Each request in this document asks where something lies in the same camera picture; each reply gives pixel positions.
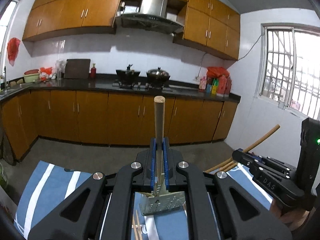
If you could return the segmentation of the person right hand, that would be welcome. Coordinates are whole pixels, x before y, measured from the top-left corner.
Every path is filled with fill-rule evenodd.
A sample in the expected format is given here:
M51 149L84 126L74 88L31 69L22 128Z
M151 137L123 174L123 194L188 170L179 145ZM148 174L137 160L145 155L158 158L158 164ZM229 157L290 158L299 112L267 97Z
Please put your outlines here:
M279 203L275 198L272 200L270 212L279 218L291 231L294 231L302 226L310 213L309 211L298 207L282 215Z

